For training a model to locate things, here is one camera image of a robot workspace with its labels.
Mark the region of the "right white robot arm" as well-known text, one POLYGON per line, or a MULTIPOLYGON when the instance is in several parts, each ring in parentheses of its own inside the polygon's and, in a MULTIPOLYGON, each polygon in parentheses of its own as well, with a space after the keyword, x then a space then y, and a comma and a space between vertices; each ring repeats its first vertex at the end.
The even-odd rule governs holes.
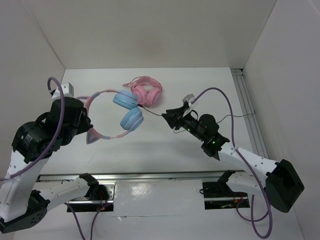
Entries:
POLYGON ((161 116, 171 129, 183 128, 200 140, 206 155, 240 169, 239 172, 227 170, 222 174, 218 180, 220 194, 260 195, 278 211, 288 213, 305 189, 294 166, 285 159, 267 159, 233 145, 218 132, 219 125, 212 115, 203 114, 196 119, 190 113, 185 114, 186 109, 185 106, 168 109, 161 116))

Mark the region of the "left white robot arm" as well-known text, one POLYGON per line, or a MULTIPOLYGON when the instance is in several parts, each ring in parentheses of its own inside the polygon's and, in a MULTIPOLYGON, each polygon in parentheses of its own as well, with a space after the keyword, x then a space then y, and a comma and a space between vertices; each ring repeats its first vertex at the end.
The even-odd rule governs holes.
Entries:
POLYGON ((32 228, 53 208, 75 198, 92 200, 99 182, 89 173, 43 190, 34 185, 44 165, 74 136, 87 132, 91 120, 84 103, 73 97, 54 100, 49 112, 18 128, 11 161, 0 188, 0 231, 3 234, 32 228))

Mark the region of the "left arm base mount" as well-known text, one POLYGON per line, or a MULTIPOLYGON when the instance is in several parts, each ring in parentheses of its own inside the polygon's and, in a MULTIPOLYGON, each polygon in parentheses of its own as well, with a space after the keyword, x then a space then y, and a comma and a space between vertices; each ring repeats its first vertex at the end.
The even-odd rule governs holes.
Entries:
POLYGON ((114 211, 116 183, 110 181, 102 181, 95 196, 77 197, 68 202, 76 213, 93 213, 102 208, 102 212, 114 211))

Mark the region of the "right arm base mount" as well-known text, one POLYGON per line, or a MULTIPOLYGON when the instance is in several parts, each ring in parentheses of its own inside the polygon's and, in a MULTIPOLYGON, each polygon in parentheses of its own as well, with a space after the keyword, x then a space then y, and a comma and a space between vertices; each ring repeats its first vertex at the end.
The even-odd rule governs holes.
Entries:
POLYGON ((203 182, 199 193, 204 197, 205 210, 249 208, 248 195, 233 192, 220 182, 203 182))

